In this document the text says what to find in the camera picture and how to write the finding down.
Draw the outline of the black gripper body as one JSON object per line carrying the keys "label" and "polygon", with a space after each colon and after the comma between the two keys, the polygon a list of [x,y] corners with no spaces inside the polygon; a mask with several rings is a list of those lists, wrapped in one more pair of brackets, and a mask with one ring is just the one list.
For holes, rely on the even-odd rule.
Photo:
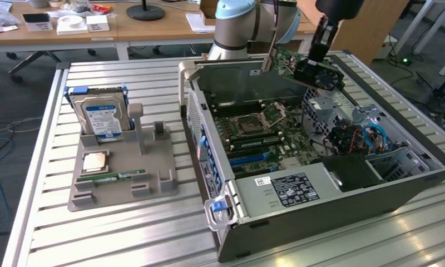
{"label": "black gripper body", "polygon": [[362,4],[364,0],[316,0],[316,8],[329,20],[353,19]]}

